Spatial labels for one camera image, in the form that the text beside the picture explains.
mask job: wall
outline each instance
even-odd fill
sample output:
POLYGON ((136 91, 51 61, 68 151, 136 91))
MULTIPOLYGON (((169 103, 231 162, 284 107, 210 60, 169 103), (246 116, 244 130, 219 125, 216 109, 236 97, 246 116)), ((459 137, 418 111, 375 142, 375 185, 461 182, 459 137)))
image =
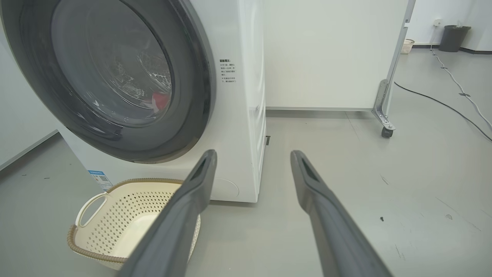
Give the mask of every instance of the wall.
MULTIPOLYGON (((408 23, 406 38, 415 44, 430 44, 433 23, 437 18, 442 19, 442 26, 456 25, 458 20, 465 24, 469 18, 470 8, 475 0, 416 0, 412 19, 408 23)), ((439 44, 443 28, 437 29, 435 44, 439 44)))
POLYGON ((475 0, 471 6, 467 25, 470 31, 462 47, 475 51, 492 51, 491 0, 475 0))
POLYGON ((0 170, 56 132, 55 117, 22 75, 0 24, 0 170))

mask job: front-load washing machine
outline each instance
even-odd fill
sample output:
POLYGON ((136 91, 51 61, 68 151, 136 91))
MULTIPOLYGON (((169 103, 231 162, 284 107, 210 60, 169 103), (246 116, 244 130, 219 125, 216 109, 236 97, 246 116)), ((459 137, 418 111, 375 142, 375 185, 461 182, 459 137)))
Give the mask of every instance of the front-load washing machine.
POLYGON ((212 199, 258 200, 260 0, 1 0, 1 14, 24 76, 103 189, 185 179, 215 149, 212 199))

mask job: trash can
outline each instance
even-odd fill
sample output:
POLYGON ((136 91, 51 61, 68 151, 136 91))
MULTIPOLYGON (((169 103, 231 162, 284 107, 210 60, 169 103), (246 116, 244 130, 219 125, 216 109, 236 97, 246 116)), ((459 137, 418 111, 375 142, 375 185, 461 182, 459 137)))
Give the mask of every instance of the trash can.
POLYGON ((458 52, 463 43, 466 33, 471 27, 456 25, 444 26, 444 33, 442 34, 439 50, 444 52, 458 52))

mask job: caster wheel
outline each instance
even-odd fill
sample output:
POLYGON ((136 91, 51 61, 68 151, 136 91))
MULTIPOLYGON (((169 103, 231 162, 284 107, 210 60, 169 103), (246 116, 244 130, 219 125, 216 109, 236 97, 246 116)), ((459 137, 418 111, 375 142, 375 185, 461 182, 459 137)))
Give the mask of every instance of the caster wheel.
POLYGON ((393 135, 393 130, 388 130, 383 127, 383 130, 381 131, 381 136, 383 138, 391 138, 392 135, 393 135))

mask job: laundry basket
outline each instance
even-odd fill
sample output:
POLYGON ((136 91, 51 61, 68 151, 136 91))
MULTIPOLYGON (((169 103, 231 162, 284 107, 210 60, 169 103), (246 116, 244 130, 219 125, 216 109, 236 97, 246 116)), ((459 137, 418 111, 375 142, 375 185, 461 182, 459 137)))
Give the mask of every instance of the laundry basket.
POLYGON ((403 42, 403 47, 401 48, 401 53, 402 54, 410 53, 410 50, 412 50, 414 43, 415 43, 415 41, 413 41, 411 39, 405 39, 405 41, 403 42))
MULTIPOLYGON (((119 270, 182 183, 173 179, 132 179, 92 197, 68 232, 68 246, 77 254, 119 270), (86 209, 102 197, 103 204, 82 224, 86 209)), ((200 215, 188 259, 199 231, 200 215)))

